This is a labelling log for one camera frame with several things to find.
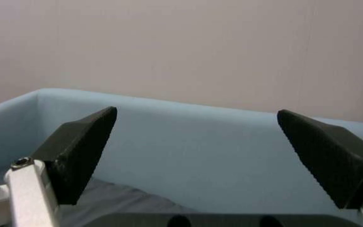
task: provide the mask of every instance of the white wall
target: white wall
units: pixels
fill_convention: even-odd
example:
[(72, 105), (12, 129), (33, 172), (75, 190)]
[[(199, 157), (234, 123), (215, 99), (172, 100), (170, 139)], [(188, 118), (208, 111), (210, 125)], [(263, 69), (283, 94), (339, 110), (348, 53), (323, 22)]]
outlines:
[(363, 121), (363, 0), (0, 0), (0, 102), (42, 87)]

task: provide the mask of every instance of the textured rubber pad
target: textured rubber pad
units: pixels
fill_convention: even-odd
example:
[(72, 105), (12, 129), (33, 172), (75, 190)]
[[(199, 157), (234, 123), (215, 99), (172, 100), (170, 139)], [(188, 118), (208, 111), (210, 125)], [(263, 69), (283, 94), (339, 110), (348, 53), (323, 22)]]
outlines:
[(363, 140), (349, 130), (281, 110), (278, 124), (299, 159), (339, 208), (363, 202)]
[(88, 183), (117, 118), (107, 107), (61, 125), (32, 155), (45, 162), (59, 204), (75, 205)]

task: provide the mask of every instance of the gray fabric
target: gray fabric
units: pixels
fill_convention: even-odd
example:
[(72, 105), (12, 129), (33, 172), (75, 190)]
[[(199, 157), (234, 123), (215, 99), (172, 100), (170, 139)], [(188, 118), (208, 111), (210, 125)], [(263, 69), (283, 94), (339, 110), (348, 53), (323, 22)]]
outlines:
[(77, 205), (60, 207), (63, 227), (83, 226), (90, 221), (111, 213), (193, 213), (157, 195), (120, 184), (92, 178)]

